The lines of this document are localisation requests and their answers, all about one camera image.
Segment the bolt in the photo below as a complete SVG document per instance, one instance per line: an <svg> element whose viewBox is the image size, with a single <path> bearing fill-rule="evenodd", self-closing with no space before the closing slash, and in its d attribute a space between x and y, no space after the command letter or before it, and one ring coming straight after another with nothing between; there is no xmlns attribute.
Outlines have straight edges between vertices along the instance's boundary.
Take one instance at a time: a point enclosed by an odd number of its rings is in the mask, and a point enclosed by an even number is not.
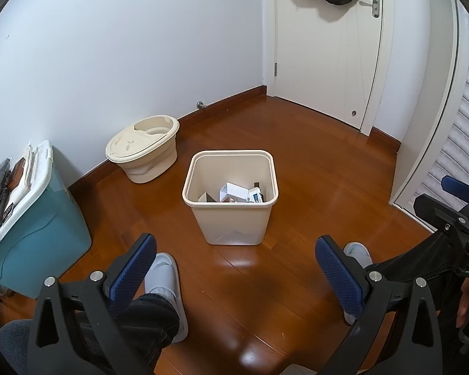
<svg viewBox="0 0 469 375"><path fill-rule="evenodd" d="M43 281L43 284L50 288L55 283L55 277L48 277L46 280Z"/></svg>
<svg viewBox="0 0 469 375"><path fill-rule="evenodd" d="M377 272L376 270L371 271L368 276L370 277L371 280L374 282L378 282L379 280L382 279L382 275L380 272Z"/></svg>
<svg viewBox="0 0 469 375"><path fill-rule="evenodd" d="M90 280L93 280L94 282L101 279L103 279L103 273L100 270L95 270L90 274Z"/></svg>
<svg viewBox="0 0 469 375"><path fill-rule="evenodd" d="M419 277L419 278L415 279L415 283L421 288L423 288L423 287L425 288L426 285L427 285L427 282L423 277L421 277L421 278Z"/></svg>

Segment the wooden floor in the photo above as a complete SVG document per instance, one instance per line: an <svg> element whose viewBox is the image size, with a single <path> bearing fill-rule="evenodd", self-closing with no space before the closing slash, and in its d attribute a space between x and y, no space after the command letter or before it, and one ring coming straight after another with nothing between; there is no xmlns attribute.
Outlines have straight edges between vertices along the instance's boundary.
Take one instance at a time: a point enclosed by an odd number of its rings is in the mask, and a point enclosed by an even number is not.
<svg viewBox="0 0 469 375"><path fill-rule="evenodd" d="M280 196L261 245L204 240L181 191L191 157L206 149L273 155ZM388 205L392 150L288 101L260 96L183 129L178 154L151 183L131 183L118 169L77 196L93 246L63 276L79 280L107 268L142 232L175 257L190 333L163 351L156 375L278 374L291 363L317 371L348 327L316 264L315 240L330 234L340 246L362 242L380 261L428 235ZM0 322L31 316L33 308L20 295L5 298Z"/></svg>

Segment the foot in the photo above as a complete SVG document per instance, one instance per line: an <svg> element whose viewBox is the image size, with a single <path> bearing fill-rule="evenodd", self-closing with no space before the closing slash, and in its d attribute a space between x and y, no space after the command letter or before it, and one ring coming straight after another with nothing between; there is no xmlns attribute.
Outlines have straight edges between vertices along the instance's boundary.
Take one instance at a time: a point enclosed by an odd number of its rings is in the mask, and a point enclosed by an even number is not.
<svg viewBox="0 0 469 375"><path fill-rule="evenodd" d="M159 294L167 299L179 316L179 331L172 340L178 343L188 335L188 321L180 294L179 271L174 258L167 253L158 253L144 278L146 293Z"/></svg>
<svg viewBox="0 0 469 375"><path fill-rule="evenodd" d="M370 253L361 243L350 242L344 247L344 254L348 255L349 257L353 257L356 261L358 261L362 268L366 268L368 265L372 264ZM353 325L356 321L356 317L354 317L352 314L346 313L346 311L344 311L344 319L346 323L350 325Z"/></svg>

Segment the hand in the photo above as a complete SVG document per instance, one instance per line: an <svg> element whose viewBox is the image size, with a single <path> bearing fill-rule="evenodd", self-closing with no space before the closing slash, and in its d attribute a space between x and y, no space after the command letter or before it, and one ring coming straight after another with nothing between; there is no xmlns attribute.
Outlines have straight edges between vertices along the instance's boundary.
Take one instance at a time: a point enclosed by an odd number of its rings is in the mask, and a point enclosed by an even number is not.
<svg viewBox="0 0 469 375"><path fill-rule="evenodd" d="M469 311L469 278L464 279L461 287L462 297L460 298L459 310L456 314L456 327L462 327L466 322L466 315Z"/></svg>

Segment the blue gripper pad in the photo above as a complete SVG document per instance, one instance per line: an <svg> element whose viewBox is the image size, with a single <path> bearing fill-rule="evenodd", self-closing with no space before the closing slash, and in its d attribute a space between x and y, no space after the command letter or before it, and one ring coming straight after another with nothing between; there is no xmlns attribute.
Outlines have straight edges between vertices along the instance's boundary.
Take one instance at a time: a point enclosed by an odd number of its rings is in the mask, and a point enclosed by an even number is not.
<svg viewBox="0 0 469 375"><path fill-rule="evenodd" d="M114 317L125 311L132 302L135 293L156 258L156 240L151 234L142 234L136 241L136 250L134 252L133 248L127 254L119 257L124 258L124 261L125 258L128 260L123 267L118 265L121 261L116 260L108 269L110 271L116 265L115 269L117 272L119 271L107 295L109 298L108 310Z"/></svg>
<svg viewBox="0 0 469 375"><path fill-rule="evenodd" d="M457 180L451 176L445 176L441 179L442 189L454 195L456 198L459 198L466 203L469 203L469 185Z"/></svg>
<svg viewBox="0 0 469 375"><path fill-rule="evenodd" d="M358 318L364 307L361 286L323 237L316 241L315 255L342 308Z"/></svg>

